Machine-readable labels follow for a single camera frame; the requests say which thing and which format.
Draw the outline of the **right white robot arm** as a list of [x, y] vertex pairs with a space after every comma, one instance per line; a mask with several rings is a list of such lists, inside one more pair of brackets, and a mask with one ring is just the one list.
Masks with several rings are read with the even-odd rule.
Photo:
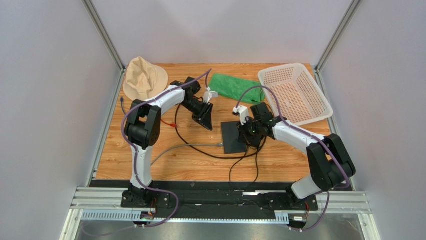
[[274, 116], [266, 103], [250, 108], [239, 105], [233, 108], [239, 117], [239, 137], [250, 143], [254, 138], [271, 138], [300, 150], [307, 156], [309, 174], [287, 187], [288, 202], [300, 205], [308, 197], [327, 192], [356, 174], [356, 167], [337, 134], [316, 134], [301, 128], [283, 116]]

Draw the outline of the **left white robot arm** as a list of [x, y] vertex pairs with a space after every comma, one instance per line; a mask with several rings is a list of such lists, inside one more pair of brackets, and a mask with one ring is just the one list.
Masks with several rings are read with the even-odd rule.
[[148, 201], [153, 196], [151, 157], [153, 146], [161, 133], [162, 116], [175, 105], [192, 113], [192, 120], [212, 131], [213, 104], [200, 100], [201, 90], [197, 79], [188, 77], [185, 82], [174, 81], [164, 91], [145, 101], [134, 100], [125, 115], [122, 134], [132, 148], [132, 176], [125, 198], [136, 197]]

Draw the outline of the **black network switch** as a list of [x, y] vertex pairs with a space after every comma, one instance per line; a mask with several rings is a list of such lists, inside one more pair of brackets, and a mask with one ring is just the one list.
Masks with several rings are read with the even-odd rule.
[[228, 121], [220, 124], [224, 153], [226, 155], [244, 153], [247, 145], [239, 141], [239, 121]]

